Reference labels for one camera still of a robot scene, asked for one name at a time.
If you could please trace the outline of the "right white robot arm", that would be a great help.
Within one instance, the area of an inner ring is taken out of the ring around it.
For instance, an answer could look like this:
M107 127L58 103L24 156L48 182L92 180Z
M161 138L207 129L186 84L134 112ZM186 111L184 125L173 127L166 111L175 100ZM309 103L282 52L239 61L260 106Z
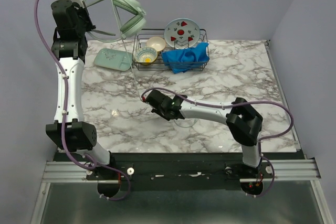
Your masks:
M200 119L227 126L236 142L242 146L242 173L249 178L260 172L259 132L263 117L243 98L233 102L206 103L202 100L175 94L173 98L158 89L142 96L143 102L152 107L152 112L169 120Z

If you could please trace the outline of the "mint green headphones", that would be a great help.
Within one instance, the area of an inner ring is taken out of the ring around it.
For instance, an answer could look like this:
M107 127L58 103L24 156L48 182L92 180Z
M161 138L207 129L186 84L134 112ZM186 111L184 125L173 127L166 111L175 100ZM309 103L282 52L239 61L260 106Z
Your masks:
M91 5L86 4L86 7L92 6L101 1L104 1L104 0L97 0L93 2ZM126 38L132 37L135 34L137 34L146 25L146 19L145 19L146 11L142 8L141 4L138 1L136 0L110 0L110 2L112 5L114 19L116 20L117 28L119 30L119 37L114 40L100 39L93 33L105 34L107 36L116 36L116 34L98 31L98 30L92 30L92 31L87 32L87 34L91 38L98 40L100 42L104 42L104 43L112 43L112 42L116 42L119 40L125 40ZM133 17L129 19L127 22L122 23L118 8L132 14Z

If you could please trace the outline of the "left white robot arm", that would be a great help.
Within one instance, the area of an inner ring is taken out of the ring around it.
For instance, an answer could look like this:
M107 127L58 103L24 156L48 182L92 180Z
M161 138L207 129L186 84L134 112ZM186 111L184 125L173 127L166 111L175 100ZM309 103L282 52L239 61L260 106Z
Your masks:
M86 32L94 30L86 6L71 0L51 4L56 28L51 55L58 76L57 109L48 137L74 161L77 153L88 158L104 179L116 175L112 154L97 141L96 127L85 122L81 104L81 82L88 47Z

